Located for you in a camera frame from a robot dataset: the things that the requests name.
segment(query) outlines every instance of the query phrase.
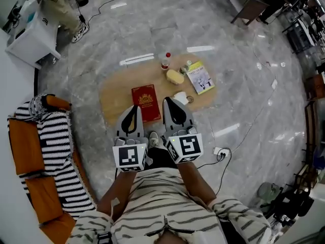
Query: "black and white marker cube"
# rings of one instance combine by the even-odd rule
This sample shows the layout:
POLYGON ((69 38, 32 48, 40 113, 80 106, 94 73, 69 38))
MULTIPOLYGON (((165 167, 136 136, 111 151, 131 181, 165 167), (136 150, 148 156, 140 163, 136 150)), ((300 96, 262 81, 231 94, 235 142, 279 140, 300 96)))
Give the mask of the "black and white marker cube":
POLYGON ((166 148, 175 164, 194 161, 203 155, 202 135, 171 136, 167 140, 166 148))
POLYGON ((114 146, 115 165, 123 172, 142 171, 147 157, 147 144, 114 146))

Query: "power outlet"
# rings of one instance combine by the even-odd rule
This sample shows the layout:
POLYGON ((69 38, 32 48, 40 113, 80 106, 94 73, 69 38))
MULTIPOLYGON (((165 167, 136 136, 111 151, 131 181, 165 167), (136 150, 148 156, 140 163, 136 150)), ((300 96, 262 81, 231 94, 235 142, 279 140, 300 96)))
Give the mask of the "power outlet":
POLYGON ((223 149, 223 148, 220 148, 220 147, 217 147, 216 146, 215 149, 214 149, 214 151, 213 151, 213 153, 215 155, 218 155, 218 156, 220 156, 221 153, 224 153, 225 154, 225 157, 227 157, 229 155, 229 149, 223 149))

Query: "book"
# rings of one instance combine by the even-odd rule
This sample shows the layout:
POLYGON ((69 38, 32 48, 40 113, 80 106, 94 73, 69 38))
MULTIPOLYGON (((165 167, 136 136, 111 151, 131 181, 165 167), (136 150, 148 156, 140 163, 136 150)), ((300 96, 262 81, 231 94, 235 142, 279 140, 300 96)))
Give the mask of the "book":
POLYGON ((200 61, 190 65, 186 74, 199 95, 214 87, 209 73, 200 61))
POLYGON ((143 123, 161 119, 154 85, 132 88, 133 103, 141 108, 143 123))

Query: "marble floor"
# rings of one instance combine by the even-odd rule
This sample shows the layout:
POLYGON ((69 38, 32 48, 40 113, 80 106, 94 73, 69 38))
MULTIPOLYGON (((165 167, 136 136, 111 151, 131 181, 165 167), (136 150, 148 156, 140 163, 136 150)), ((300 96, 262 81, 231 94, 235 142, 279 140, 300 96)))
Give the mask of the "marble floor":
MULTIPOLYGON (((106 1, 89 0, 80 8, 86 20, 106 1)), ((306 98, 301 65, 278 20, 231 24, 236 12, 228 0, 115 0, 101 12, 76 44, 60 32, 62 58, 48 58, 39 71, 40 93, 72 103, 77 147, 97 197, 115 173, 113 128, 104 120, 99 100, 103 81, 124 68, 119 62, 126 58, 147 53, 158 58, 194 46, 213 46, 195 54, 214 73, 217 88, 213 104, 194 113, 205 152, 196 165, 215 162, 214 147, 229 147, 232 159, 220 194, 246 204, 261 183, 283 186, 293 179, 304 157, 306 98), (126 5, 111 9, 120 3, 126 5)), ((162 124, 147 132, 152 129, 164 131, 162 124)), ((200 169, 215 191, 228 161, 200 169)))

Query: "striped shirt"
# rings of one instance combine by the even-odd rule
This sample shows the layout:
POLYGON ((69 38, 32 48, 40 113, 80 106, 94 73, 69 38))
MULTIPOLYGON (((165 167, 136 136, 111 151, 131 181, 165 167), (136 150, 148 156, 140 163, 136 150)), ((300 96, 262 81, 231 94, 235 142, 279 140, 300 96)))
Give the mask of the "striped shirt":
POLYGON ((138 172, 129 203, 117 221, 98 211, 86 211, 67 243, 149 244, 169 230, 188 243, 226 244, 219 219, 230 221, 246 243, 267 243, 271 235, 261 213, 230 197, 218 196, 206 206, 189 195, 177 169, 158 168, 138 172))

